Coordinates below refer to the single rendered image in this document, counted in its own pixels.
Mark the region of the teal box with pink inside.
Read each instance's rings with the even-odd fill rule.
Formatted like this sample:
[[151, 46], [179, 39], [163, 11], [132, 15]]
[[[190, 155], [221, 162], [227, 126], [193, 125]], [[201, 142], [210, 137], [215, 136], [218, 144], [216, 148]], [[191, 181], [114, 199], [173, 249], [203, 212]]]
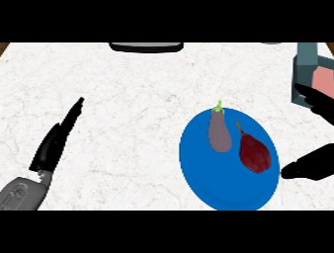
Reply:
[[290, 101], [305, 108], [304, 96], [295, 90], [298, 83], [323, 93], [334, 99], [334, 59], [317, 54], [315, 42], [299, 42], [292, 59]]

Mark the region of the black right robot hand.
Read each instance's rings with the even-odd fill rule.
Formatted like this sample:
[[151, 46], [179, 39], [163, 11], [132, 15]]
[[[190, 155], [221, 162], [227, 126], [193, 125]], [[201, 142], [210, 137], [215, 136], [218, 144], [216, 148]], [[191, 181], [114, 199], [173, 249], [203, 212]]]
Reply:
[[[304, 96], [309, 111], [334, 126], [334, 99], [315, 89], [295, 84], [295, 90]], [[304, 178], [318, 181], [334, 175], [334, 143], [327, 143], [301, 156], [280, 170], [283, 179]]]

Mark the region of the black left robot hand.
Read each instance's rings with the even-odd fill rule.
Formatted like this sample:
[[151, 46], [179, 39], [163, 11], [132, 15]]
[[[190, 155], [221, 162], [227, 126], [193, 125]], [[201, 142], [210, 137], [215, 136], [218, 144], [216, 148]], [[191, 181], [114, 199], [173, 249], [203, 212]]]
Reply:
[[65, 138], [80, 114], [82, 102], [83, 98], [79, 98], [67, 111], [61, 123], [55, 124], [49, 129], [34, 153], [34, 157], [29, 166], [30, 171], [52, 172], [55, 170], [64, 148]]

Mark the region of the dark red vegetable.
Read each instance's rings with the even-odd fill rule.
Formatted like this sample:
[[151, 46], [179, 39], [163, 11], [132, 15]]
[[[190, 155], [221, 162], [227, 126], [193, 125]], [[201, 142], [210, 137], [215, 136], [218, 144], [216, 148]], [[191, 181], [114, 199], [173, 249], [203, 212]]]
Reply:
[[238, 158], [243, 166], [255, 174], [262, 174], [271, 167], [271, 154], [265, 145], [243, 132], [240, 124], [236, 124], [240, 133]]

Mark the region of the blue plate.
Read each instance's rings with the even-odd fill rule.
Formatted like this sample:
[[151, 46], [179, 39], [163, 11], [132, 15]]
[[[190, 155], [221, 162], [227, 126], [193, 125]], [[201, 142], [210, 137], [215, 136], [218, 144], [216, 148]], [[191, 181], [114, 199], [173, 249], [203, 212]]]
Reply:
[[[256, 121], [241, 112], [224, 109], [225, 126], [233, 144], [227, 152], [213, 151], [207, 141], [212, 110], [188, 121], [178, 144], [182, 177], [196, 197], [216, 210], [258, 210], [277, 188], [277, 151], [271, 138]], [[238, 158], [240, 130], [255, 138], [270, 152], [271, 167], [253, 173]]]

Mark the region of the purple eggplant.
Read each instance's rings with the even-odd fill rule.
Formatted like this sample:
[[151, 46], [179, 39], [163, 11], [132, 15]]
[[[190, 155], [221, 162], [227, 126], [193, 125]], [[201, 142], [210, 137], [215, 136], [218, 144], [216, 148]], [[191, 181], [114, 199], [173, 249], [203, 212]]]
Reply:
[[210, 110], [207, 123], [207, 141], [215, 152], [224, 153], [231, 148], [231, 135], [225, 126], [224, 109], [216, 103]]

